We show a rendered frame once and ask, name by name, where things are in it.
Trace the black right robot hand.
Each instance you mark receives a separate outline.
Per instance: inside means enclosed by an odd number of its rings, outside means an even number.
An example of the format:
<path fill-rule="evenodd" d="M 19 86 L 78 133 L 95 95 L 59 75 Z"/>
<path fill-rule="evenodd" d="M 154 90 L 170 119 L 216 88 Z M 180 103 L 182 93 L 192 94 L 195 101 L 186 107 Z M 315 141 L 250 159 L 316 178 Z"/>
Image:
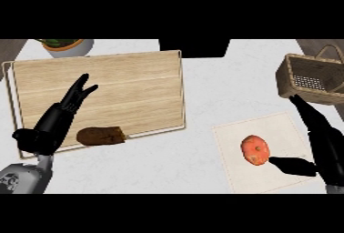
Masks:
<path fill-rule="evenodd" d="M 344 187 L 344 134 L 298 95 L 290 96 L 290 100 L 307 126 L 313 162 L 297 157 L 270 157 L 269 162 L 285 174 L 321 175 L 328 186 Z"/>

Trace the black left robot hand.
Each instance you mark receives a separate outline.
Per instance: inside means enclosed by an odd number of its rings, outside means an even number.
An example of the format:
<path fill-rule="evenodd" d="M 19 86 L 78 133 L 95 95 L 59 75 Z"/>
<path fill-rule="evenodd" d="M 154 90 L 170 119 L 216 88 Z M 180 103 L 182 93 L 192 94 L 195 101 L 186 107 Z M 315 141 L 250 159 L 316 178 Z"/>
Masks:
<path fill-rule="evenodd" d="M 68 135 L 74 116 L 81 107 L 83 100 L 98 89 L 98 85 L 83 88 L 89 75 L 83 74 L 72 84 L 62 101 L 53 103 L 43 114 L 33 129 L 18 129 L 12 137 L 18 141 L 18 148 L 33 154 L 50 156 L 61 147 Z"/>

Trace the white cloth placemat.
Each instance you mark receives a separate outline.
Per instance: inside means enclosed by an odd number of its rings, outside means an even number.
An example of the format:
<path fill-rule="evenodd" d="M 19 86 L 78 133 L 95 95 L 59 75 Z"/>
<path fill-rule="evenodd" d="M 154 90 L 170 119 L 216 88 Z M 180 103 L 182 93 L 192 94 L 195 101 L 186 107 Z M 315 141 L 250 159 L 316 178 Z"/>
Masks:
<path fill-rule="evenodd" d="M 276 193 L 321 176 L 285 174 L 272 157 L 313 161 L 310 146 L 287 112 L 213 127 L 229 185 L 233 193 Z"/>

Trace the orange squash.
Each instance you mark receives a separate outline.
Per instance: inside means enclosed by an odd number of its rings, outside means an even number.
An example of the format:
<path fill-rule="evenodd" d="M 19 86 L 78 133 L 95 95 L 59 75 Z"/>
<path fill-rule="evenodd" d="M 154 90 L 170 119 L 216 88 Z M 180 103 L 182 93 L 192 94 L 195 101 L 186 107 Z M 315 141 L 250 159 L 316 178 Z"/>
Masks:
<path fill-rule="evenodd" d="M 241 144 L 244 158 L 254 166 L 263 165 L 270 157 L 270 149 L 266 141 L 254 135 L 250 135 Z"/>

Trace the brown wicker basket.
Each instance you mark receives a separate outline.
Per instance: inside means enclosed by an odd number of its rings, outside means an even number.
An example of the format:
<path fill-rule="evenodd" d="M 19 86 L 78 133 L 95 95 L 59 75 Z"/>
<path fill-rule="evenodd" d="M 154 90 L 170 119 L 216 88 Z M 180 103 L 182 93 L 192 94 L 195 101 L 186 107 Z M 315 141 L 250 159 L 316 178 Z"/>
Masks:
<path fill-rule="evenodd" d="M 315 56 L 287 54 L 276 70 L 281 97 L 298 95 L 322 105 L 344 104 L 344 53 L 326 45 Z"/>

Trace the brown bread loaf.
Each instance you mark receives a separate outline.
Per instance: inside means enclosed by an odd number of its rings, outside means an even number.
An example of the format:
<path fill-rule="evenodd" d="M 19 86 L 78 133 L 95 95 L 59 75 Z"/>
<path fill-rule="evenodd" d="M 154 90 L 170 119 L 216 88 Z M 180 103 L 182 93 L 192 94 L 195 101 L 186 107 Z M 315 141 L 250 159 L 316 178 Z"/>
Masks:
<path fill-rule="evenodd" d="M 120 127 L 87 127 L 77 133 L 77 141 L 84 146 L 103 146 L 124 143 L 127 137 Z"/>

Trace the pale wooden cutting board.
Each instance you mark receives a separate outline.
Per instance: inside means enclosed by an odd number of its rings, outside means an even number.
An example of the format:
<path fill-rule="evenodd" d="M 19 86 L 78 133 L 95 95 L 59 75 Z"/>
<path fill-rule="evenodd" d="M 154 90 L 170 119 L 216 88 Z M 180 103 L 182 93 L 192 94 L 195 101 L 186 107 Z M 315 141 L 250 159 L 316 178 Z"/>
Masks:
<path fill-rule="evenodd" d="M 129 139 L 186 127 L 182 52 L 6 61 L 3 80 L 16 129 L 36 126 L 81 74 L 98 90 L 83 101 L 62 152 L 78 149 L 77 133 L 87 127 L 120 127 Z"/>

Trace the potted plant in grey pot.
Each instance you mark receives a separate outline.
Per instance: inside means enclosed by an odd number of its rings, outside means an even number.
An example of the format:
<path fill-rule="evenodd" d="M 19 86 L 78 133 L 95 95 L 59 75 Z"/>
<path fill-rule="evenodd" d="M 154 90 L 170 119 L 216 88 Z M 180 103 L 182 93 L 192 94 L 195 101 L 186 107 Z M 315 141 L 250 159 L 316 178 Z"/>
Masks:
<path fill-rule="evenodd" d="M 53 58 L 84 56 L 95 45 L 93 39 L 39 39 Z"/>

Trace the black appliance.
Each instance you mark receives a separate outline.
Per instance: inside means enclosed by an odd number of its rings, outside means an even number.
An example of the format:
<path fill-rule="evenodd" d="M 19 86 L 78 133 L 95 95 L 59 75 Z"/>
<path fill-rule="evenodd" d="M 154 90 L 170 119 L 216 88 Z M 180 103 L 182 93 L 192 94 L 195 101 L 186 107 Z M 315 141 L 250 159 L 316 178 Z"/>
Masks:
<path fill-rule="evenodd" d="M 160 50 L 180 50 L 183 58 L 223 57 L 226 55 L 230 39 L 160 39 Z"/>

